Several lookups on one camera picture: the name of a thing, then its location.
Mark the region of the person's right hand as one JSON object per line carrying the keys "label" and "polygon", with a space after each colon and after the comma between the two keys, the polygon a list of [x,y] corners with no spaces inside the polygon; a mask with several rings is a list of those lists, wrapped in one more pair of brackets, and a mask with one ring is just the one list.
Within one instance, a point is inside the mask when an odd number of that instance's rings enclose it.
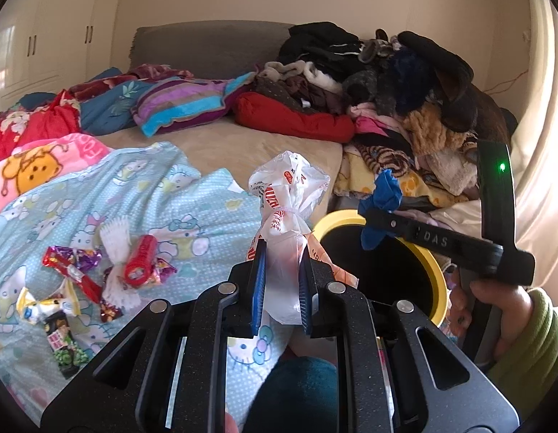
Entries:
{"label": "person's right hand", "polygon": [[[470,327],[473,317],[467,308],[467,293],[460,285],[459,270],[452,273],[451,281],[453,287],[449,295],[449,329],[455,336],[460,337]],[[532,299],[522,287],[514,287],[497,280],[473,280],[470,289],[477,301],[492,305],[501,311],[500,337],[493,351],[493,358],[499,361],[529,324],[533,311]]]}

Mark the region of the green sleeve forearm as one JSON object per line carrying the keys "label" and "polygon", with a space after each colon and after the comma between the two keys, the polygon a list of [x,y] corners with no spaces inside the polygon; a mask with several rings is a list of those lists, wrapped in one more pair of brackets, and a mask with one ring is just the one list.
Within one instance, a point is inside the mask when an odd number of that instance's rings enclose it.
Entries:
{"label": "green sleeve forearm", "polygon": [[558,378],[558,306],[541,288],[529,291],[532,317],[488,378],[525,420]]}

